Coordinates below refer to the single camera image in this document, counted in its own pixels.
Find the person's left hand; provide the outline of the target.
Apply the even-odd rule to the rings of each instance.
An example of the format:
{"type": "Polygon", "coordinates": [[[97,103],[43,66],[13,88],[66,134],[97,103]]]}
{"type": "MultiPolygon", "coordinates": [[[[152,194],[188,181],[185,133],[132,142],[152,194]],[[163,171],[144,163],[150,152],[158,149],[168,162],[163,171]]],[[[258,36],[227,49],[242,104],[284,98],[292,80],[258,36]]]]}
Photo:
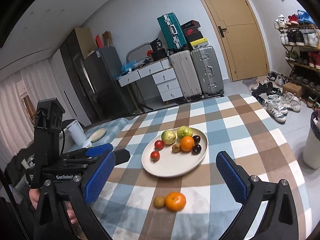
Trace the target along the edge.
{"type": "MultiPolygon", "coordinates": [[[[29,198],[30,198],[30,201],[31,201],[33,208],[36,210],[38,202],[39,202],[39,198],[40,198],[40,190],[39,189],[30,189],[29,190],[29,198]]],[[[76,215],[74,213],[74,210],[72,208],[71,203],[66,202],[66,207],[67,207],[67,213],[68,213],[69,220],[71,221],[72,224],[76,224],[78,222],[78,220],[76,218],[76,215]]]]}

